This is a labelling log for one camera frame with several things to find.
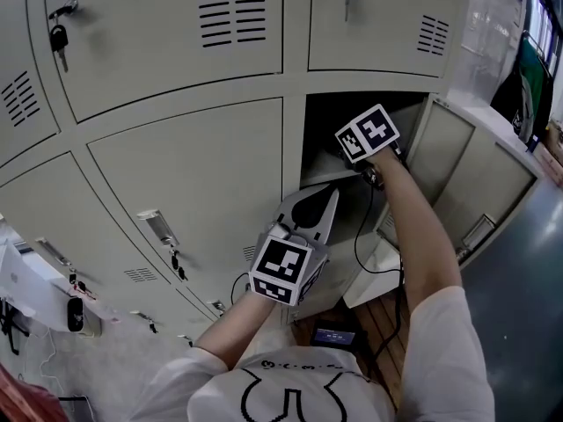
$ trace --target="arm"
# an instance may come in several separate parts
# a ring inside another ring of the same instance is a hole
[[[201,335],[195,346],[213,353],[233,369],[274,306],[275,301],[247,292]]]
[[[451,241],[413,178],[385,148],[369,161],[383,175],[405,268],[406,299],[411,312],[440,289],[462,286]]]

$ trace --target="wooden shelf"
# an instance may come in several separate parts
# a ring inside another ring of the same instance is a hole
[[[318,185],[354,175],[357,175],[357,172],[344,167],[344,163],[339,158],[320,150],[311,166],[301,170],[301,187]]]

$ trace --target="white wall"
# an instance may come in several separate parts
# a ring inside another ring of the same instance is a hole
[[[490,103],[508,76],[523,30],[526,0],[469,0],[451,88]]]
[[[563,121],[563,62],[559,63],[555,79],[553,80],[553,101],[551,116],[553,119]]]

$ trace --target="hand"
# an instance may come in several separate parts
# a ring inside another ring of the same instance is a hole
[[[375,155],[366,158],[366,161],[372,163],[381,171],[382,167],[385,167],[386,164],[398,161],[398,158],[391,147],[385,147],[379,150]]]

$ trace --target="wire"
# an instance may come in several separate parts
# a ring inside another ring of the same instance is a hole
[[[389,343],[395,338],[401,330],[401,300],[403,295],[403,279],[405,278],[405,270],[403,268],[403,261],[401,259],[400,273],[398,277],[398,286],[395,294],[395,330],[389,337],[381,343],[377,351],[374,353],[371,363],[368,368],[368,378],[371,377],[371,371],[376,364],[377,358],[381,352],[389,345]]]
[[[363,263],[360,261],[360,259],[358,258],[358,237],[360,237],[360,233],[362,233],[362,229],[363,226],[366,224],[366,221],[368,220],[369,217],[369,213],[371,212],[371,207],[373,206],[373,187],[370,186],[369,189],[371,189],[371,195],[369,196],[369,205],[368,205],[368,210],[366,211],[366,215],[363,217],[363,221],[362,224],[360,225],[360,229],[358,229],[358,232],[355,235],[355,239],[354,239],[354,256],[355,256],[355,260],[358,262],[358,264],[362,267],[362,269],[364,271],[366,271],[367,273],[388,273],[388,272],[401,272],[402,267],[400,269],[388,269],[386,271],[370,271],[370,269],[367,269],[366,266],[363,265]]]
[[[73,394],[73,397],[84,397],[86,399],[86,403],[88,404],[88,408],[90,409],[90,415],[91,415],[91,419],[93,422],[96,422],[96,418],[94,417],[94,410],[91,408],[91,404],[90,404],[90,399],[88,398],[88,396],[85,396],[84,394],[82,396],[79,396],[78,394]],[[72,404],[72,412],[74,412],[74,402]]]
[[[49,339],[51,340],[51,346],[53,347],[53,352],[49,355],[49,357],[46,360],[42,361],[41,364],[39,365],[39,375],[44,378],[52,378],[56,380],[56,384],[59,385],[59,388],[61,388],[61,392],[64,394],[65,393],[64,388],[61,386],[61,382],[59,382],[59,379],[56,376],[43,374],[43,366],[45,366],[48,362],[50,362],[51,359],[53,359],[53,357],[56,355],[55,342],[53,340],[53,334],[51,333],[50,328],[48,329],[47,333],[49,335]]]
[[[237,282],[243,278],[245,275],[248,275],[248,272],[245,273],[241,273],[237,279],[235,280],[235,282],[232,284],[232,289],[230,290],[230,304],[234,305],[234,301],[233,301],[233,295],[235,294],[235,286],[237,285]]]

